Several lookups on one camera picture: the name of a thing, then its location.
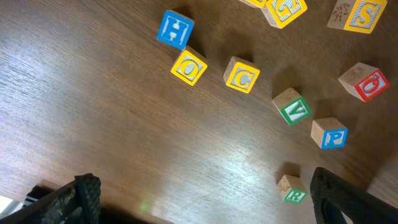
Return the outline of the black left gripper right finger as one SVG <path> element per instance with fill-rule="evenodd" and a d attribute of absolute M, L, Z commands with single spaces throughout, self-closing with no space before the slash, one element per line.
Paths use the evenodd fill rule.
<path fill-rule="evenodd" d="M 397 224 L 397 209 L 323 167 L 317 167 L 310 183 L 317 224 Z"/>

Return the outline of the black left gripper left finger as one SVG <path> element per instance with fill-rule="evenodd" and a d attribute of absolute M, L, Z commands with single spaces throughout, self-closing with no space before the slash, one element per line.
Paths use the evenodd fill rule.
<path fill-rule="evenodd" d="M 94 223 L 100 219 L 101 181 L 91 173 L 1 219 L 1 223 Z"/>

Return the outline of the green R letter block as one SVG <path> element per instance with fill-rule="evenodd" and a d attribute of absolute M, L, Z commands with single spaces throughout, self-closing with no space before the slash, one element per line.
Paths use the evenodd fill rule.
<path fill-rule="evenodd" d="M 277 188 L 282 200 L 288 203 L 300 204 L 308 195 L 301 179 L 292 175 L 283 175 Z"/>

